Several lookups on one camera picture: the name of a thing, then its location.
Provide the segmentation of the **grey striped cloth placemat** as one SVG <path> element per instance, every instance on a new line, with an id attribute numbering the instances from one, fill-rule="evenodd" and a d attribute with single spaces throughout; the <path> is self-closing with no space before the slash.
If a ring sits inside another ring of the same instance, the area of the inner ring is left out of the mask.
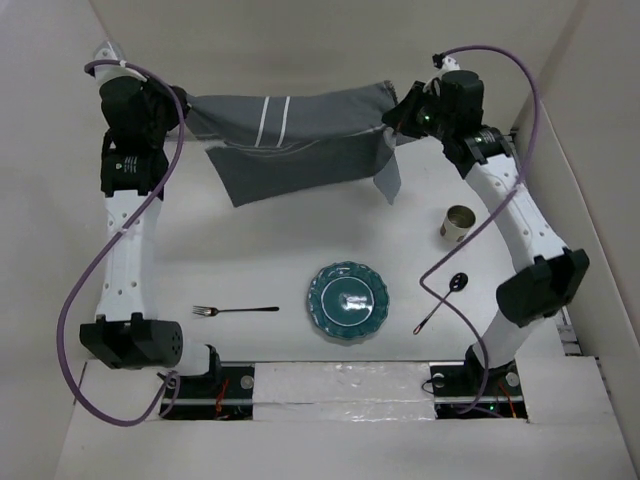
<path id="1" fill-rule="evenodd" d="M 370 178 L 388 203 L 401 187 L 397 136 L 382 116 L 389 81 L 314 96 L 190 96 L 186 124 L 231 203 Z"/>

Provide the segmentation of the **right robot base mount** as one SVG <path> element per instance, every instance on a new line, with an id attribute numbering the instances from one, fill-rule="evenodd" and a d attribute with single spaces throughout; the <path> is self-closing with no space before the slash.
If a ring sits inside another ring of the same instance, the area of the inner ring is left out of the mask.
<path id="1" fill-rule="evenodd" d="M 468 369 L 463 361 L 429 362 L 428 367 L 421 388 L 432 396 L 437 420 L 528 419 L 514 361 L 490 373 L 484 388 L 483 373 Z"/>

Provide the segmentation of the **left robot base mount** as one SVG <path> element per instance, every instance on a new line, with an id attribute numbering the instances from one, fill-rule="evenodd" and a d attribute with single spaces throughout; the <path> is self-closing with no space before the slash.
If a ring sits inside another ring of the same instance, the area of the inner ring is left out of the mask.
<path id="1" fill-rule="evenodd" d="M 209 346 L 210 370 L 201 376 L 182 377 L 164 393 L 159 416 L 175 421 L 245 421 L 253 419 L 255 364 L 222 362 Z"/>

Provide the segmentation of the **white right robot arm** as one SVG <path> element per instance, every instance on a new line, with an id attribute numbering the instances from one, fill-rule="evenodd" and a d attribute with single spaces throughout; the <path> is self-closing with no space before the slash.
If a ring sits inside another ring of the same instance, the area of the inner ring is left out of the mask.
<path id="1" fill-rule="evenodd" d="M 412 139 L 433 137 L 483 201 L 511 255 L 514 275 L 496 289 L 497 312 L 466 353 L 462 381 L 473 393 L 494 387 L 533 330 L 569 304 L 590 260 L 554 232 L 524 183 L 524 164 L 498 129 L 483 121 L 484 84 L 445 54 L 438 75 L 417 81 L 382 121 Z"/>

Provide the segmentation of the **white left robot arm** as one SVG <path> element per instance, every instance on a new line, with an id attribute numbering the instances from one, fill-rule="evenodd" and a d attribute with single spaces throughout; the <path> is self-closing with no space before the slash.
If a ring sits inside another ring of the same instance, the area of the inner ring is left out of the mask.
<path id="1" fill-rule="evenodd" d="M 154 296 L 155 233 L 164 186 L 177 161 L 167 158 L 167 134 L 181 148 L 189 106 L 182 90 L 132 69 L 118 45 L 105 41 L 88 73 L 99 85 L 108 128 L 101 147 L 100 188 L 109 243 L 95 319 L 81 325 L 81 344 L 111 369 L 166 368 L 188 377 L 201 396 L 222 387 L 210 345 L 189 340 L 176 321 L 160 318 Z"/>

